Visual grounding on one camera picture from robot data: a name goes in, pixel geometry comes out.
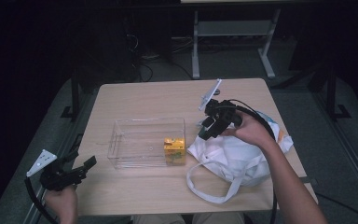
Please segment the dark background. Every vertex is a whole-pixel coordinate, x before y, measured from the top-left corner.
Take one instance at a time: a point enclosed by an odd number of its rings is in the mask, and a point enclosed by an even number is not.
[[[137,76],[131,64],[137,64],[142,52],[129,51],[126,34],[137,35],[141,49],[153,49],[167,61],[172,59],[171,36],[192,36],[191,10],[137,11],[129,16],[90,7],[87,1],[0,1],[0,197],[55,94],[73,74],[83,91],[131,82]],[[270,8],[263,11],[268,14]],[[214,9],[201,15],[231,19],[242,14]],[[337,75],[358,96],[358,1],[285,7],[275,38],[284,41],[288,36],[298,40],[293,69],[334,57]]]

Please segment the white desk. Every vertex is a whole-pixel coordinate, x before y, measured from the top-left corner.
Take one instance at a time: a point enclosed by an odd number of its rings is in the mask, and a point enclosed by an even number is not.
[[[186,145],[196,138],[196,123],[204,119],[198,110],[200,97],[215,80],[103,85],[87,125],[78,167],[95,155],[97,164],[77,188],[81,216],[108,216],[163,213],[201,213],[222,211],[268,210],[272,206],[270,178],[254,188],[241,187],[238,194],[223,204],[203,201],[186,184],[186,173],[197,161],[187,154],[185,166],[115,169],[107,159],[113,125],[116,119],[185,119]],[[263,79],[226,79],[214,99],[238,99],[276,120],[285,130],[282,118]],[[287,159],[299,176],[306,176],[292,147]],[[198,189],[213,195],[227,192],[228,183],[205,168],[193,176]],[[314,196],[309,184],[306,184]]]

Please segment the transparent tray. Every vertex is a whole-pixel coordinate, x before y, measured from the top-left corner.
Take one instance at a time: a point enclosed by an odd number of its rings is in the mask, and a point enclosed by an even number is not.
[[[108,159],[116,168],[167,166],[164,138],[185,138],[185,120],[116,120]]]

